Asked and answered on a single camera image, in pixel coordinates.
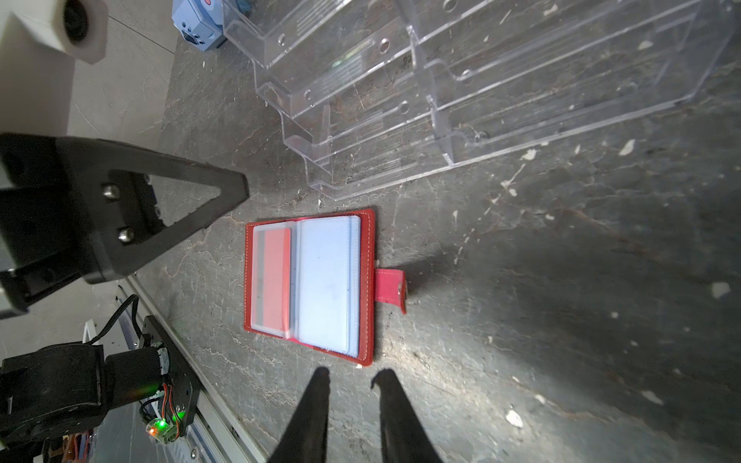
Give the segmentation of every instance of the screw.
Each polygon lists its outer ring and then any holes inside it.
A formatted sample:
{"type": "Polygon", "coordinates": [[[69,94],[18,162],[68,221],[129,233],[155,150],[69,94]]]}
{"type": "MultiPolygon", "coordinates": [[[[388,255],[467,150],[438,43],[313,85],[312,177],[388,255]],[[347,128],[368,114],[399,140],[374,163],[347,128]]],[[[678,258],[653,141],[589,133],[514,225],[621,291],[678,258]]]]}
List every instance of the screw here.
{"type": "Polygon", "coordinates": [[[103,196],[108,200],[115,201],[121,197],[121,190],[118,185],[108,184],[103,187],[103,196]]]}
{"type": "Polygon", "coordinates": [[[134,230],[129,227],[119,230],[119,241],[121,243],[131,243],[134,239],[134,230]]]}

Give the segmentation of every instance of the black cable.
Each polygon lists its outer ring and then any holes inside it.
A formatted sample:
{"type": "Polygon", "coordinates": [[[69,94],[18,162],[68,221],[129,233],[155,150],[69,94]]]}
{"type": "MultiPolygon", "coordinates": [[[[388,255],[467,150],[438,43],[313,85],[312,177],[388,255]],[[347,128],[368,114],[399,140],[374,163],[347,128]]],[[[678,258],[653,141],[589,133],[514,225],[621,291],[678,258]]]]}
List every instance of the black cable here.
{"type": "Polygon", "coordinates": [[[139,324],[136,322],[136,309],[139,307],[139,296],[136,294],[132,294],[131,296],[126,298],[124,303],[121,304],[118,309],[116,309],[116,312],[113,313],[113,315],[110,317],[110,319],[108,320],[108,323],[105,324],[100,334],[92,338],[90,341],[86,342],[85,344],[95,344],[97,341],[100,340],[100,338],[105,336],[108,333],[108,331],[110,331],[110,329],[113,328],[113,325],[116,323],[116,320],[119,319],[121,314],[124,312],[124,310],[126,310],[127,307],[129,307],[129,305],[131,305],[131,321],[134,325],[134,332],[136,332],[136,335],[138,338],[141,338],[142,331],[139,329],[139,324]]]}
{"type": "Polygon", "coordinates": [[[150,421],[156,418],[156,416],[151,416],[149,413],[147,413],[145,408],[147,407],[147,405],[151,404],[152,402],[157,402],[158,400],[160,400],[160,398],[161,397],[155,397],[154,399],[149,399],[146,402],[144,402],[141,407],[139,407],[139,415],[142,416],[142,419],[144,420],[145,423],[149,423],[150,421]]]}

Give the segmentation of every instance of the concrete floor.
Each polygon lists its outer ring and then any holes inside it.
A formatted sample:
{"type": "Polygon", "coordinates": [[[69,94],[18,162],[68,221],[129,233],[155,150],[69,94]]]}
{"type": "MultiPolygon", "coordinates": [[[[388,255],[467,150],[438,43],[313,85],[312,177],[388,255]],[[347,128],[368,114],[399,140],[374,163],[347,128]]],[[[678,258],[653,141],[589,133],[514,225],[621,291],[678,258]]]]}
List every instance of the concrete floor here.
{"type": "MultiPolygon", "coordinates": [[[[380,462],[370,385],[384,367],[447,462],[737,462],[740,63],[735,38],[691,101],[527,163],[331,201],[308,189],[249,60],[181,42],[159,148],[242,171],[252,197],[137,275],[267,452],[324,365],[329,462],[380,462]],[[373,366],[246,332],[245,224],[366,207],[379,266],[406,270],[409,288],[408,315],[376,306],[373,366]]],[[[169,193],[165,215],[202,200],[169,193]]]]}
{"type": "MultiPolygon", "coordinates": [[[[106,56],[78,61],[67,133],[156,149],[179,34],[171,0],[106,0],[106,56]]],[[[0,323],[0,359],[82,335],[88,319],[112,313],[116,283],[78,280],[0,323]]]]}

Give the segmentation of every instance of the gray stone surface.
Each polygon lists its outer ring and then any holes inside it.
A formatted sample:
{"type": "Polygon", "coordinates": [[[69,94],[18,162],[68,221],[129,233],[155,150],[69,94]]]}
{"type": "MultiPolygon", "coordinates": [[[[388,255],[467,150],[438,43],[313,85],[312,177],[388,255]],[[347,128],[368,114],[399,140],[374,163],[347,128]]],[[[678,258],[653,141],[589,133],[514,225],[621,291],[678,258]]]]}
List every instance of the gray stone surface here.
{"type": "MultiPolygon", "coordinates": [[[[736,461],[740,59],[735,39],[691,102],[531,161],[334,202],[307,188],[249,60],[181,41],[159,148],[241,170],[252,197],[138,274],[268,452],[325,365],[330,462],[380,461],[370,382],[383,367],[448,462],[736,461]],[[406,270],[410,290],[406,316],[376,305],[373,366],[245,332],[244,225],[363,207],[377,214],[380,266],[406,270]],[[714,297],[718,282],[731,292],[714,297]]],[[[179,215],[200,199],[186,186],[161,206],[179,215]]]]}

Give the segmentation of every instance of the white robot part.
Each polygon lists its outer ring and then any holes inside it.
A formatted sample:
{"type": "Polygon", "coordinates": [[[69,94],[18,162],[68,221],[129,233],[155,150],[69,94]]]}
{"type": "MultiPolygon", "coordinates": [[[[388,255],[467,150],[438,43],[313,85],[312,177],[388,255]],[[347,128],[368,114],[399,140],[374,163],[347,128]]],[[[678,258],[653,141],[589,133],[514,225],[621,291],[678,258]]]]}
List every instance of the white robot part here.
{"type": "Polygon", "coordinates": [[[75,60],[105,56],[102,0],[0,0],[0,133],[65,136],[75,60]]]}

